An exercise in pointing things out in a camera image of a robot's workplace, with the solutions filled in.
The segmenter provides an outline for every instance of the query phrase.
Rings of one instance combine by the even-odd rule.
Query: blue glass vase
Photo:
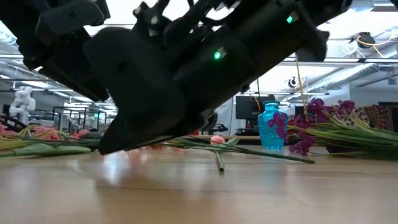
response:
[[[258,116],[259,132],[261,138],[261,144],[264,149],[275,149],[281,150],[284,146],[285,139],[280,138],[276,133],[277,126],[270,127],[268,121],[274,119],[274,113],[282,113],[279,111],[278,101],[266,101],[264,102],[265,112]],[[285,131],[287,130],[287,115],[285,120]]]

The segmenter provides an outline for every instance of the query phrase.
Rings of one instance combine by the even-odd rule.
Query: robotic arm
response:
[[[98,149],[109,154],[205,127],[215,108],[294,52],[323,61],[328,33],[316,27],[351,2],[188,0],[174,21],[162,15],[169,0],[143,2],[132,30],[109,27],[94,37],[83,26],[110,17],[105,0],[3,1],[0,20],[30,69],[43,66],[40,73],[92,100],[113,97],[118,115]],[[234,11],[206,17],[221,7]]]

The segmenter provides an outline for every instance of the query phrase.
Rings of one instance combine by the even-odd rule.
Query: green led light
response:
[[[292,23],[293,22],[293,17],[292,16],[289,16],[287,19],[286,19],[286,21],[287,21],[287,23]]]
[[[221,58],[221,53],[219,52],[214,53],[214,59],[218,60],[220,58]]]

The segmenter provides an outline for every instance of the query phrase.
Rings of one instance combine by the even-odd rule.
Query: security camera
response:
[[[292,78],[289,80],[288,86],[289,86],[290,88],[295,88],[295,87],[297,86],[297,82],[296,82],[295,77],[292,77]]]

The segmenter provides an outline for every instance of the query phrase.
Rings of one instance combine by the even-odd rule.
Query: wooden table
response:
[[[0,159],[0,223],[398,223],[398,163],[207,151]]]

